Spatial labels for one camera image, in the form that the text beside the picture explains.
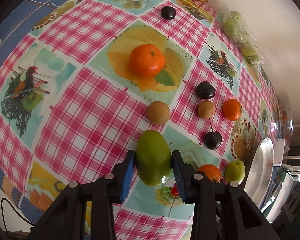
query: silver tray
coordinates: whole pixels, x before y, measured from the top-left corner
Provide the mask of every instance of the silver tray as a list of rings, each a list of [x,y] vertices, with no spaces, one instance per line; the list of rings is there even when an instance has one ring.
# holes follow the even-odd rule
[[[258,206],[262,205],[273,170],[274,147],[269,136],[264,136],[250,152],[244,163],[246,175],[241,183],[244,191]]]

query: dark cherry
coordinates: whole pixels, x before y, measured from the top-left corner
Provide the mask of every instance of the dark cherry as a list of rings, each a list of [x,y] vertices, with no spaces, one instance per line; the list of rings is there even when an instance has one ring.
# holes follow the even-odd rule
[[[161,9],[161,16],[167,20],[172,20],[176,16],[176,9],[170,6],[165,6]]]
[[[209,82],[203,81],[197,86],[195,93],[198,98],[208,100],[214,97],[216,90]]]
[[[210,150],[219,148],[222,142],[222,136],[219,132],[208,132],[203,138],[205,146]]]

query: printed kiwi slice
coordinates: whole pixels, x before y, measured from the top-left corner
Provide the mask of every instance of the printed kiwi slice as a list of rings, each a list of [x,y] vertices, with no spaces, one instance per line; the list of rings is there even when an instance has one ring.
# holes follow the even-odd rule
[[[40,101],[43,99],[43,94],[36,91],[31,92],[21,100],[23,108],[27,111],[32,111],[37,107]]]

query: cherry stem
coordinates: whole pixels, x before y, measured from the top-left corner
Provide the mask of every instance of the cherry stem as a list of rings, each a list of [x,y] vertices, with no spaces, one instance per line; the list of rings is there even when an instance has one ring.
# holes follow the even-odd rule
[[[211,130],[213,132],[213,128],[212,128],[212,125],[211,125],[211,118],[209,118],[209,121],[210,121],[210,127],[211,127]]]

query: metal screw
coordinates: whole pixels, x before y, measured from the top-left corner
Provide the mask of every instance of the metal screw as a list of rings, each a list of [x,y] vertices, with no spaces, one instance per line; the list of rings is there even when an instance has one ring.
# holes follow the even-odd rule
[[[107,173],[105,175],[105,179],[113,179],[114,178],[114,175],[112,173]]]
[[[231,186],[231,187],[238,187],[238,186],[239,186],[239,183],[236,182],[235,180],[231,180],[231,181],[230,181],[230,186]]]
[[[195,179],[203,179],[203,176],[200,173],[196,173],[193,175]]]
[[[71,181],[69,187],[77,187],[78,183],[76,181]]]

